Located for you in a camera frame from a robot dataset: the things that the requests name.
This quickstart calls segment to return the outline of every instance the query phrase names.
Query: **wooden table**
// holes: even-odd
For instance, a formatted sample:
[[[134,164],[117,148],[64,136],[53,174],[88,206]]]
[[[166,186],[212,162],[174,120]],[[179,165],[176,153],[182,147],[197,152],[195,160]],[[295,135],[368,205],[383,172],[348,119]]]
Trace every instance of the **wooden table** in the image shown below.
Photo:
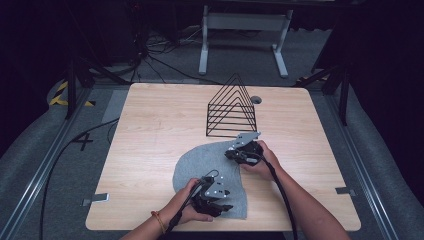
[[[229,138],[206,137],[208,102],[215,85],[133,84],[129,90],[96,190],[106,202],[91,205],[91,230],[131,230],[160,210],[175,194],[172,176],[179,158],[192,148]],[[337,194],[344,180],[309,93],[300,88],[247,87],[255,105],[259,139],[281,165],[341,222],[355,231],[361,223],[350,195]],[[291,230],[275,184],[241,170],[247,219],[190,222],[174,231]]]

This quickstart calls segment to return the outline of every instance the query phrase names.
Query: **wire pyramid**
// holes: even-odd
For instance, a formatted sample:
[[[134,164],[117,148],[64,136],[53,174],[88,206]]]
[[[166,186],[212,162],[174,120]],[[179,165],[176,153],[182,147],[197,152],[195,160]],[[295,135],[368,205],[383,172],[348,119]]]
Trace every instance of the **wire pyramid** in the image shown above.
[[[234,74],[208,103],[206,136],[236,137],[257,131],[255,107],[238,74]]]

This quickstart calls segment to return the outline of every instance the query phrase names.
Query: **hand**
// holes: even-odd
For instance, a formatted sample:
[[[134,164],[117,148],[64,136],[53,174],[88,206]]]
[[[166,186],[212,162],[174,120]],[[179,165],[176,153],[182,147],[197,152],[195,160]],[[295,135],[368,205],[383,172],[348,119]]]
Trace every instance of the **hand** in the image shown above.
[[[281,165],[280,165],[280,162],[278,161],[277,156],[275,156],[274,152],[271,149],[268,148],[266,143],[262,140],[257,141],[257,143],[264,150],[263,155],[264,155],[265,159],[269,163],[271,163],[271,165],[275,169],[281,168]],[[271,172],[269,171],[269,168],[265,164],[264,161],[260,161],[255,166],[250,166],[250,165],[247,165],[247,164],[240,164],[240,167],[243,168],[244,170],[248,171],[248,172],[259,174],[265,180],[274,181],[274,178],[272,177]]]
[[[190,194],[191,189],[198,183],[199,179],[192,178],[188,181],[187,185],[179,190],[177,194],[169,201],[169,203],[159,211],[159,216],[161,217],[163,223],[168,227],[169,221],[175,216],[178,210],[181,208],[181,205],[187,199]],[[213,217],[207,214],[201,214],[194,210],[193,206],[190,204],[186,206],[183,210],[183,216],[181,217],[178,224],[184,224],[186,222],[196,220],[202,222],[212,222]]]

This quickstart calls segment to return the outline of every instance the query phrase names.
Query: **finger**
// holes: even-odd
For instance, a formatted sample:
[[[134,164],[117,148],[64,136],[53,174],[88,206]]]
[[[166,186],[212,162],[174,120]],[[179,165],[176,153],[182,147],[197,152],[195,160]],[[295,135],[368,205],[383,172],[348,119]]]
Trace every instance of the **finger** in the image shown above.
[[[268,149],[268,146],[266,145],[266,143],[264,141],[258,140],[256,142],[259,144],[259,146],[262,147],[263,150]]]
[[[248,172],[250,172],[252,170],[252,166],[248,165],[248,164],[240,164],[240,167]]]
[[[199,179],[198,178],[191,178],[187,182],[185,188],[191,190],[198,182],[199,182]]]
[[[213,217],[207,214],[197,213],[197,214],[194,214],[193,220],[200,221],[200,222],[212,222]]]

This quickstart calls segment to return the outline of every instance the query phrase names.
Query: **gray felt cloth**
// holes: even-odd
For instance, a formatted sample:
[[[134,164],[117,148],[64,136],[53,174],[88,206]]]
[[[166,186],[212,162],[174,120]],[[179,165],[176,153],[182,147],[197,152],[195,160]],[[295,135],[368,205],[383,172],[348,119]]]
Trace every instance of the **gray felt cloth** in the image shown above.
[[[233,141],[217,142],[201,145],[185,153],[175,166],[172,179],[175,192],[183,188],[190,178],[219,175],[216,179],[222,182],[230,194],[216,201],[219,205],[233,205],[220,217],[245,219],[247,217],[247,198],[240,178],[240,168],[235,161],[229,160],[224,153]]]

